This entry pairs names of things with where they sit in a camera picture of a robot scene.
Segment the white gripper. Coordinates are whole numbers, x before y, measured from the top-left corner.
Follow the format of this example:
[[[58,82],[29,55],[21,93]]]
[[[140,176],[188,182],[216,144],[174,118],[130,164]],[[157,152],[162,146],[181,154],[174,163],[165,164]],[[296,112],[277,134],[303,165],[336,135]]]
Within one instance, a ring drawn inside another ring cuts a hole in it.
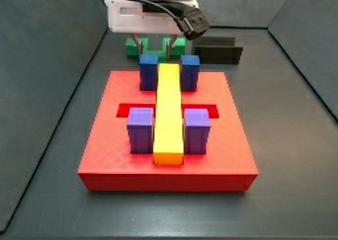
[[[184,4],[189,7],[197,6],[196,0],[148,0],[158,5],[170,2]],[[108,10],[108,28],[113,33],[130,33],[133,41],[133,56],[142,54],[142,41],[137,34],[168,34],[166,60],[173,49],[173,44],[180,34],[178,28],[170,16],[158,8],[148,4],[129,0],[104,0]]]

